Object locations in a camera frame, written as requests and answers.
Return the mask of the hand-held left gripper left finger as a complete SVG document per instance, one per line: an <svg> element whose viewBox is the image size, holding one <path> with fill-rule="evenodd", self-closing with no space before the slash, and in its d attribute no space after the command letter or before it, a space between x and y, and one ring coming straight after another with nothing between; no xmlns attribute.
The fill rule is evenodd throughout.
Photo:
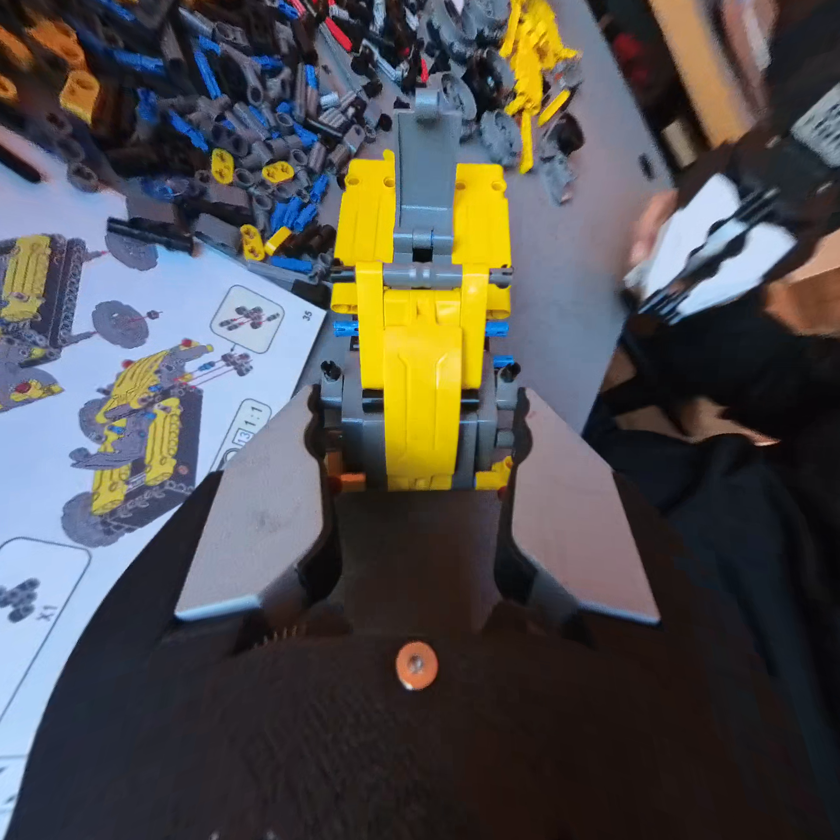
<svg viewBox="0 0 840 840"><path fill-rule="evenodd" d="M320 387L309 385L227 463L178 619L293 621L331 594L342 558L322 432Z"/></svg>

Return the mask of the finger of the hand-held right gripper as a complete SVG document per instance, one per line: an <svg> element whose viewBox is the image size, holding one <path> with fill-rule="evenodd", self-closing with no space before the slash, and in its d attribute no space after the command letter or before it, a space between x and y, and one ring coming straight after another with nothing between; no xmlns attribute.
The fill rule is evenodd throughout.
<svg viewBox="0 0 840 840"><path fill-rule="evenodd" d="M674 217L639 283L639 311L674 324L730 302L758 286L796 245L786 227L765 219L731 216L703 233Z"/></svg>
<svg viewBox="0 0 840 840"><path fill-rule="evenodd" d="M644 302L665 287L689 252L706 241L712 225L733 215L741 203L739 189L722 174L714 174L685 206L679 205L676 189L654 195L629 239L625 292Z"/></svg>

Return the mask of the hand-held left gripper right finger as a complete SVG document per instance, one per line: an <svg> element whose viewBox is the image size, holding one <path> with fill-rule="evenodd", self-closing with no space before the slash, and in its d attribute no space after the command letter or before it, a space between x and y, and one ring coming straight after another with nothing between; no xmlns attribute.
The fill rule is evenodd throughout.
<svg viewBox="0 0 840 840"><path fill-rule="evenodd" d="M519 388L497 532L502 599L562 624L578 612L659 624L612 468L534 390Z"/></svg>

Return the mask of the yellow grey toy vehicle model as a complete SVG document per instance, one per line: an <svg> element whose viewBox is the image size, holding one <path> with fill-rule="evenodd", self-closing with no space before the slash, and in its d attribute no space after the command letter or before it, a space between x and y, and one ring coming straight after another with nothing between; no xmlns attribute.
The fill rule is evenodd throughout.
<svg viewBox="0 0 840 840"><path fill-rule="evenodd" d="M358 344L322 364L322 404L357 484L499 491L518 376L487 348L511 315L507 184L498 164L458 162L462 118L441 90L394 117L394 149L344 178L330 306Z"/></svg>

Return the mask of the grey angled block piece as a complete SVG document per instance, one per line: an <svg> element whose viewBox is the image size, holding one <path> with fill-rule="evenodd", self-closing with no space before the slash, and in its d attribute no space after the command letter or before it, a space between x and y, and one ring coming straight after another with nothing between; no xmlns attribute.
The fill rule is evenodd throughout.
<svg viewBox="0 0 840 840"><path fill-rule="evenodd" d="M567 155L558 153L549 159L541 160L539 173L542 185L553 205L560 207L571 200L576 173Z"/></svg>

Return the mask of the person's black clothed body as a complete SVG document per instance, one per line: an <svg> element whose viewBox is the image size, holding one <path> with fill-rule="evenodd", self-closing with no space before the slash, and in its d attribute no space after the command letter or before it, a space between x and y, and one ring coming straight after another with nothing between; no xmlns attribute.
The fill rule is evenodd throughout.
<svg viewBox="0 0 840 840"><path fill-rule="evenodd" d="M838 805L838 339L791 331L746 300L638 340L679 401L704 397L743 434L698 443L622 429L647 385L600 395L584 439L629 478L738 604Z"/></svg>

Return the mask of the yellow beam assembly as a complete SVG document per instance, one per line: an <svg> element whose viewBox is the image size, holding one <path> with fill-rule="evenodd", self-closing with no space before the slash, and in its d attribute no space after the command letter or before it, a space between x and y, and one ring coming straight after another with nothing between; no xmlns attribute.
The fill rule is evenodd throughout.
<svg viewBox="0 0 840 840"><path fill-rule="evenodd" d="M534 130L544 128L568 106L580 84L582 52L566 45L549 2L512 1L499 49L514 76L505 107L520 129L520 174L534 165Z"/></svg>

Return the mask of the open instruction booklet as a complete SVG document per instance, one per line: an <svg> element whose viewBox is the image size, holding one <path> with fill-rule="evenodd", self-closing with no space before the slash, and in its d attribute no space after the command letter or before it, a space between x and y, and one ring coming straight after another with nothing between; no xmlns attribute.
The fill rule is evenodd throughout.
<svg viewBox="0 0 840 840"><path fill-rule="evenodd" d="M50 328L65 295L71 340L27 369L2 352L5 835L82 631L174 509L286 404L324 312L208 248L126 266L108 243L119 194L77 191L62 161L5 129L2 146L42 177L2 168L2 319Z"/></svg>

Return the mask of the cluster of grey toy wheels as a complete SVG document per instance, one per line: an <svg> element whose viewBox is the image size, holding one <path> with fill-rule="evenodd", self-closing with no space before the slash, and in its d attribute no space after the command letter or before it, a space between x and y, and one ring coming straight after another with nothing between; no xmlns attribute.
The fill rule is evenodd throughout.
<svg viewBox="0 0 840 840"><path fill-rule="evenodd" d="M477 137L506 170L522 155L520 129L508 113L517 86L512 47L504 46L512 11L508 1L434 1L426 17L428 34L449 62L438 74L447 102L460 113L461 139Z"/></svg>

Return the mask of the pile of small building parts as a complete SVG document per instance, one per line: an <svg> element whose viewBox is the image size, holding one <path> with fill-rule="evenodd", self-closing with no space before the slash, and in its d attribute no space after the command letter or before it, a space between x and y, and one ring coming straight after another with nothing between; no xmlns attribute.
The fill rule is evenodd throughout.
<svg viewBox="0 0 840 840"><path fill-rule="evenodd" d="M2 127L126 197L118 246L201 244L324 307L324 197L448 68L431 4L2 2Z"/></svg>

